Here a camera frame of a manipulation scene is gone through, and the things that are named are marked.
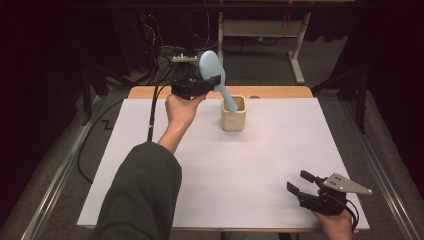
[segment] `green sleeve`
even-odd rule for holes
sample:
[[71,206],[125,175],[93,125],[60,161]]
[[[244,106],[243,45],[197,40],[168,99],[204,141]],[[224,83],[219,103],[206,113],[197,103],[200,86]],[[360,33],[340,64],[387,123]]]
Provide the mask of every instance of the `green sleeve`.
[[90,239],[168,239],[181,167],[163,146],[134,147],[106,194]]

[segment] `white sheet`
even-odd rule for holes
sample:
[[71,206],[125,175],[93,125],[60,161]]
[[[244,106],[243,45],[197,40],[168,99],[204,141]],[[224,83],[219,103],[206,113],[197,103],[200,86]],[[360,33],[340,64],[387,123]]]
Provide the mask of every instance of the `white sheet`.
[[[318,220],[286,190],[290,181],[301,191],[318,189],[300,171],[348,177],[314,98],[248,99],[245,128],[225,132],[220,100],[204,101],[177,149],[183,182],[174,217],[178,228],[313,229]],[[150,100],[124,101],[112,136],[81,212],[78,225],[94,226],[104,196],[131,148],[147,139]],[[158,100],[153,140],[164,132],[164,100]],[[355,194],[358,229],[369,225]]]

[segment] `cup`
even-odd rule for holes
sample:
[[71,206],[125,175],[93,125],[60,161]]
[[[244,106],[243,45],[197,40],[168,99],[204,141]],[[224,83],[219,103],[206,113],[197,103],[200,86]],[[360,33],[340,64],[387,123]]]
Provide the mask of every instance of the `cup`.
[[246,99],[241,95],[231,95],[237,104],[237,111],[230,112],[224,100],[221,103],[221,126],[224,131],[241,131],[246,121]]

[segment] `light blue object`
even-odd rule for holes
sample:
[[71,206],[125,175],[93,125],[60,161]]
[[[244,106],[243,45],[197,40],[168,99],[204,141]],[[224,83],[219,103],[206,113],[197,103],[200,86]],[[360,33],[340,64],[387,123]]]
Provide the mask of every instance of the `light blue object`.
[[221,84],[215,86],[214,92],[220,91],[228,110],[232,113],[236,112],[238,106],[225,88],[225,71],[216,53],[213,51],[203,53],[199,60],[199,69],[203,79],[221,75]]

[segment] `table leg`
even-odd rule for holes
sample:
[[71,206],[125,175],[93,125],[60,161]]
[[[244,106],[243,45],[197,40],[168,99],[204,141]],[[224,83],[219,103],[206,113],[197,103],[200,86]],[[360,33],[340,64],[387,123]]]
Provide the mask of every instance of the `table leg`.
[[300,27],[299,34],[297,36],[296,49],[294,51],[289,52],[289,59],[292,65],[294,76],[296,77],[296,82],[300,85],[305,84],[305,79],[303,78],[302,71],[300,70],[297,57],[299,55],[300,47],[302,46],[303,38],[305,37],[306,29],[308,28],[310,16],[311,16],[310,12],[305,13],[305,16],[303,17],[302,26]]

